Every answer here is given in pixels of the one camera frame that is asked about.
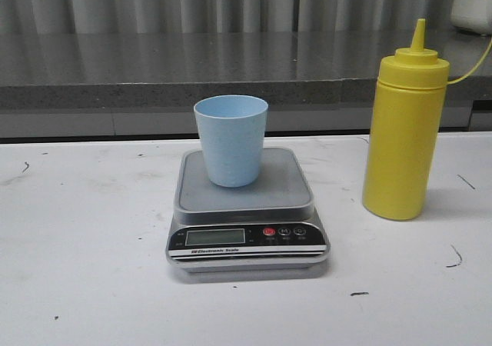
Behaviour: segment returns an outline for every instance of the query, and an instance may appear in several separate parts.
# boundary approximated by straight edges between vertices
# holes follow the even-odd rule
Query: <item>gray curtain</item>
[[[453,0],[0,0],[0,34],[450,28]]]

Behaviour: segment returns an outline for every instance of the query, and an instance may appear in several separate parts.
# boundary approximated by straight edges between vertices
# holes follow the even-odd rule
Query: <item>electronic scale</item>
[[[212,183],[201,151],[183,156],[166,249],[191,273],[309,268],[330,242],[294,153],[265,148],[250,185]]]

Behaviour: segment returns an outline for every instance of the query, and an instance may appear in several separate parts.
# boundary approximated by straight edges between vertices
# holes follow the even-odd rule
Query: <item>white tabletop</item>
[[[326,273],[195,284],[165,243],[197,141],[1,145],[0,345],[492,344],[492,134],[440,135],[406,222],[361,205],[367,139],[265,142],[301,163]]]

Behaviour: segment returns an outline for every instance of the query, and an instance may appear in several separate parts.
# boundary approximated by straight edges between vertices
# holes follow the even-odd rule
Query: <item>button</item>
[[[272,227],[263,228],[263,234],[265,236],[273,236],[275,234],[275,230]]]
[[[291,233],[291,230],[287,227],[282,227],[278,229],[278,234],[282,236],[288,236]]]
[[[294,228],[294,234],[297,236],[304,236],[306,234],[306,230],[302,227],[296,227]]]

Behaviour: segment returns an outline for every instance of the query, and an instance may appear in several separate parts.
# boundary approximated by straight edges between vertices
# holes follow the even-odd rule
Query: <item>plastic cup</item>
[[[206,98],[194,106],[208,177],[241,187],[260,174],[268,103],[247,95]]]

